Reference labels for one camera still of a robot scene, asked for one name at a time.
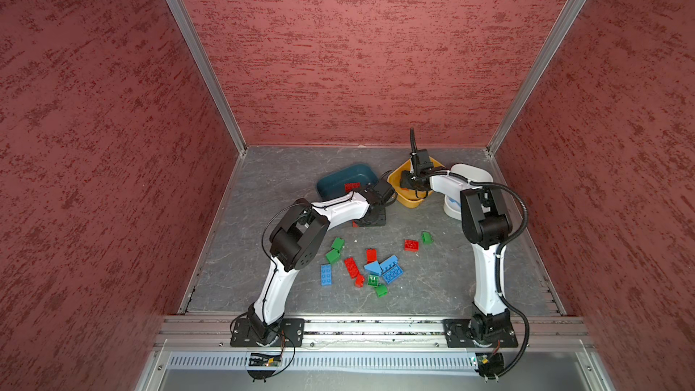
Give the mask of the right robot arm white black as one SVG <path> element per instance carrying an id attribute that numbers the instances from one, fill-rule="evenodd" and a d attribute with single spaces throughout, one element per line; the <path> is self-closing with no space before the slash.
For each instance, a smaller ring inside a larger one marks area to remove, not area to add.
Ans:
<path id="1" fill-rule="evenodd" d="M 502 191 L 492 175 L 482 169 L 457 164 L 451 169 L 401 171 L 399 186 L 416 192 L 436 192 L 460 205 L 463 234 L 472 245 L 476 291 L 470 335 L 486 347 L 500 340 L 510 327 L 510 309 L 504 297 L 504 248 L 512 224 Z"/>

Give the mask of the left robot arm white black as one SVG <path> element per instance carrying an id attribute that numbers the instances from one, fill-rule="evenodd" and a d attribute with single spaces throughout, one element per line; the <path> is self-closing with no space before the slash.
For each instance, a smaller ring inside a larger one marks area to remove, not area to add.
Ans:
<path id="1" fill-rule="evenodd" d="M 299 271 L 317 255 L 326 233 L 352 221 L 383 226 L 386 206 L 394 196 L 394 188 L 380 179 L 329 201 L 311 203 L 300 198 L 288 206 L 269 235 L 262 235 L 262 240 L 270 241 L 264 250 L 270 268 L 258 299 L 246 314 L 253 335 L 262 345 L 270 345 L 280 336 L 291 287 Z"/>

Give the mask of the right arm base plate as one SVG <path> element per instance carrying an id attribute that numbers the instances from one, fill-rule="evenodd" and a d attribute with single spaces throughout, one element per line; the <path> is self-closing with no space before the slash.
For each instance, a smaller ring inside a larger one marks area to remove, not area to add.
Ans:
<path id="1" fill-rule="evenodd" d="M 519 346 L 509 319 L 476 316 L 472 319 L 445 319 L 442 324 L 449 348 L 512 349 Z"/>

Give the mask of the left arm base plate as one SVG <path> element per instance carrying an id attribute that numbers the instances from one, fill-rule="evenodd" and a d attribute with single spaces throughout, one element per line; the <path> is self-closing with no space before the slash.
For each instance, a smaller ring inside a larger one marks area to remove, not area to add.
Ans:
<path id="1" fill-rule="evenodd" d="M 278 348 L 302 345 L 306 320 L 281 319 L 269 327 L 246 317 L 235 320 L 231 327 L 230 346 L 233 348 Z"/>

